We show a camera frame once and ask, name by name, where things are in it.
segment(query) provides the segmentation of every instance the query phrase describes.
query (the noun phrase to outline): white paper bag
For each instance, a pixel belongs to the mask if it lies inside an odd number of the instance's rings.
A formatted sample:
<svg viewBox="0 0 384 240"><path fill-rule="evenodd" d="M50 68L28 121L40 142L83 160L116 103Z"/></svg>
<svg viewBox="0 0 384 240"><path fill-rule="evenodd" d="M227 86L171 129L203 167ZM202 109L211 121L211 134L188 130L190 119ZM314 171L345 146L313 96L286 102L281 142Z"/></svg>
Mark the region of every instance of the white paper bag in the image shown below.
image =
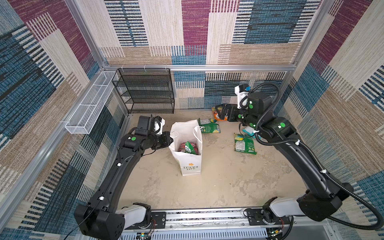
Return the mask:
<svg viewBox="0 0 384 240"><path fill-rule="evenodd" d="M173 143L169 145L169 149L180 165L181 174L183 176L201 174L203 137L201 135L201 127L197 120L174 123L170 130L170 136L173 138ZM199 150L198 155L178 152L180 145L187 141L197 144Z"/></svg>

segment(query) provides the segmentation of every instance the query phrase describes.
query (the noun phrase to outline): black wire mesh shelf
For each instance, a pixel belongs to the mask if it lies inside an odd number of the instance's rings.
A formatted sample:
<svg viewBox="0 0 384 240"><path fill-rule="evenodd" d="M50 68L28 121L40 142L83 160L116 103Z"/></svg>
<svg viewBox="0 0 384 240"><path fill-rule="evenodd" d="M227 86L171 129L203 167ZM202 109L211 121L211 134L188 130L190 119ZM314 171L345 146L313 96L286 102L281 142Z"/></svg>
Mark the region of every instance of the black wire mesh shelf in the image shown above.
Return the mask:
<svg viewBox="0 0 384 240"><path fill-rule="evenodd" d="M174 113L168 68L119 68L112 81L129 113Z"/></svg>

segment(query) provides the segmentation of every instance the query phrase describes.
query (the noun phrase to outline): green chip packet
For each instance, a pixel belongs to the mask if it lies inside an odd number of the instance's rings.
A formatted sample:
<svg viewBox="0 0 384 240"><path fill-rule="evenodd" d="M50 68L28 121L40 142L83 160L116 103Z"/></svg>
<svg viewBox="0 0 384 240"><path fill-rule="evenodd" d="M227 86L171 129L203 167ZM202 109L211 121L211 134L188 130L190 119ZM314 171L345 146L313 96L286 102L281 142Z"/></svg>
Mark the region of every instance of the green chip packet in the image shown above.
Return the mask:
<svg viewBox="0 0 384 240"><path fill-rule="evenodd" d="M235 133L235 151L256 154L252 138Z"/></svg>
<svg viewBox="0 0 384 240"><path fill-rule="evenodd" d="M197 153L195 152L195 149L193 148L193 146L191 145L190 142L186 142L185 143L185 150L186 150L187 153L197 155Z"/></svg>
<svg viewBox="0 0 384 240"><path fill-rule="evenodd" d="M204 127L201 129L202 133L220 133L220 126L217 123L217 120L214 118L207 119L198 119L197 120L200 127Z"/></svg>

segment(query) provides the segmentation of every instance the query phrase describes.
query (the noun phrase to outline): beige table surface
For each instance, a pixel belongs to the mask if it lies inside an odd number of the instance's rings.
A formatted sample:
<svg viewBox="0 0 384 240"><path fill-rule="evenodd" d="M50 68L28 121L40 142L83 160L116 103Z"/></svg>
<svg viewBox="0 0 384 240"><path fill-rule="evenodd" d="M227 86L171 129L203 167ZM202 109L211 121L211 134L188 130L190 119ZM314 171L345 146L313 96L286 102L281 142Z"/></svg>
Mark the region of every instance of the beige table surface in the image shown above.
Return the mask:
<svg viewBox="0 0 384 240"><path fill-rule="evenodd" d="M166 120L164 131L175 122L213 118L206 110L159 115ZM132 116L129 129L137 126L140 114ZM235 152L233 134L238 133L238 123L221 121L219 125L221 133L203 134L201 175L182 176L170 150L159 149L142 157L133 169L118 208L134 202L152 209L261 206L274 196L304 194L300 175L274 147L254 141L257 155Z"/></svg>

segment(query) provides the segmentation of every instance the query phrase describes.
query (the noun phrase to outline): white wire basket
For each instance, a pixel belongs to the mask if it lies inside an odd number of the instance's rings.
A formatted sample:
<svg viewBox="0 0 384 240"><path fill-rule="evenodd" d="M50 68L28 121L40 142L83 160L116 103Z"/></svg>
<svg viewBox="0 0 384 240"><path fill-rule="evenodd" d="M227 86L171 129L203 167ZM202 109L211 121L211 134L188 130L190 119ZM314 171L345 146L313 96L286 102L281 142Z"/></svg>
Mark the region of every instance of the white wire basket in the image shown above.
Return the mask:
<svg viewBox="0 0 384 240"><path fill-rule="evenodd" d="M70 134L89 134L113 90L112 79L118 80L114 71L102 72L77 106L65 128Z"/></svg>

